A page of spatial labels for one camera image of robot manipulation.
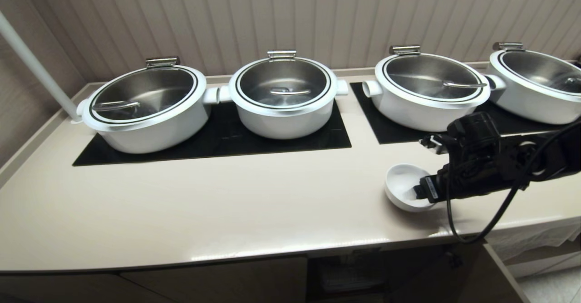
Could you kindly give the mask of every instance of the wall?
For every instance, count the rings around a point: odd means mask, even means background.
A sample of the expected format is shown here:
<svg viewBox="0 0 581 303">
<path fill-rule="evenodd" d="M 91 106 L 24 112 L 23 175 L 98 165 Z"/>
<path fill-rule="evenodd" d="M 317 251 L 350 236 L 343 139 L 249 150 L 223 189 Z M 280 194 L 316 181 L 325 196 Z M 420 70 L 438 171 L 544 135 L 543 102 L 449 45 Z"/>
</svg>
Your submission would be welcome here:
<svg viewBox="0 0 581 303">
<path fill-rule="evenodd" d="M 85 85 L 29 0 L 0 0 L 0 11 L 68 95 Z M 0 36 L 0 166 L 59 106 Z"/>
<path fill-rule="evenodd" d="M 108 80 L 178 54 L 209 75 L 268 49 L 372 67 L 391 44 L 486 60 L 494 41 L 581 54 L 581 0 L 32 0 L 83 77 Z"/>
</svg>

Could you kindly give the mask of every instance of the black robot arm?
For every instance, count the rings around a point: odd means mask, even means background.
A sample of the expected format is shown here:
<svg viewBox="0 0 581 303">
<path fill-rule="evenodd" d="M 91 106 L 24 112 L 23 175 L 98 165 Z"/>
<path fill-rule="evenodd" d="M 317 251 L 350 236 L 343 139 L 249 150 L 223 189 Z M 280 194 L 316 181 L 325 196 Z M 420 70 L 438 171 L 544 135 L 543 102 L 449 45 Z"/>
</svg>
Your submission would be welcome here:
<svg viewBox="0 0 581 303">
<path fill-rule="evenodd" d="M 524 181 L 519 183 L 519 189 L 527 188 L 530 181 L 547 181 L 578 173 L 581 171 L 581 125 L 577 123 L 567 132 L 558 134 L 558 138 L 552 138 L 556 133 L 502 137 L 485 112 L 457 119 L 448 126 L 447 134 L 432 133 L 420 140 L 436 154 L 448 153 L 450 163 L 436 175 L 420 179 L 419 185 L 414 187 L 416 196 L 434 203 L 446 201 L 448 186 L 450 199 L 510 189 L 533 154 L 549 139 Z"/>
</svg>

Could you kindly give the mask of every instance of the bowl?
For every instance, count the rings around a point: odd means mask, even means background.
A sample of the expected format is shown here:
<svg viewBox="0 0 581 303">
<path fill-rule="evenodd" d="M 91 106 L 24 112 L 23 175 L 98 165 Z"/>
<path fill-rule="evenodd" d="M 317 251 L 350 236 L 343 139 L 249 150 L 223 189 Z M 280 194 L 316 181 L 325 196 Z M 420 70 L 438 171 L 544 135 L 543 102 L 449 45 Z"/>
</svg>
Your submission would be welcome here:
<svg viewBox="0 0 581 303">
<path fill-rule="evenodd" d="M 392 166 L 385 175 L 385 193 L 398 208 L 409 212 L 421 212 L 434 206 L 427 198 L 415 198 L 414 186 L 421 177 L 429 176 L 427 171 L 410 164 Z"/>
</svg>

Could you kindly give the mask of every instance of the metal pole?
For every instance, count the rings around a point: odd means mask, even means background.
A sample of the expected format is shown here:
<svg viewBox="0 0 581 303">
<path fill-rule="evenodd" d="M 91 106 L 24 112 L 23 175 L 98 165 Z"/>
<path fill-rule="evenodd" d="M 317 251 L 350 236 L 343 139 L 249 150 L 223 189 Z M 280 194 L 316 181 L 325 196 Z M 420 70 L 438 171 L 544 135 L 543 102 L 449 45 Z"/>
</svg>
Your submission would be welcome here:
<svg viewBox="0 0 581 303">
<path fill-rule="evenodd" d="M 77 114 L 77 106 L 70 100 L 67 94 L 56 84 L 54 78 L 46 71 L 40 61 L 34 56 L 32 51 L 22 41 L 20 36 L 16 33 L 12 25 L 4 17 L 0 11 L 0 34 L 8 41 L 8 44 L 16 51 L 17 55 L 22 59 L 30 71 L 38 78 L 40 83 L 48 90 L 61 107 L 69 114 L 73 121 L 81 121 L 81 117 Z"/>
</svg>

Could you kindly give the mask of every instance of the glass lid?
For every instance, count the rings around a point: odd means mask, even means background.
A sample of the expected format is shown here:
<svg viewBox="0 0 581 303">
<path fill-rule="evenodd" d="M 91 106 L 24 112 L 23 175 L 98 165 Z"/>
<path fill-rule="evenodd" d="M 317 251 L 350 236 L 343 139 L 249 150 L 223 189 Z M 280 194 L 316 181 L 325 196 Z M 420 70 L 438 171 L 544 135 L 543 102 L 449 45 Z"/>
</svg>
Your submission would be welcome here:
<svg viewBox="0 0 581 303">
<path fill-rule="evenodd" d="M 507 51 L 500 60 L 515 74 L 535 84 L 570 94 L 581 94 L 581 70 L 531 51 Z"/>
<path fill-rule="evenodd" d="M 326 72 L 300 59 L 270 59 L 247 68 L 238 92 L 247 101 L 268 108 L 291 108 L 318 100 L 330 88 Z"/>
<path fill-rule="evenodd" d="M 148 117 L 177 106 L 196 85 L 195 76 L 183 69 L 149 68 L 107 86 L 93 100 L 91 113 L 114 121 Z"/>
<path fill-rule="evenodd" d="M 384 75 L 401 90 L 438 101 L 464 101 L 486 84 L 465 66 L 434 55 L 401 55 L 388 60 Z"/>
</svg>

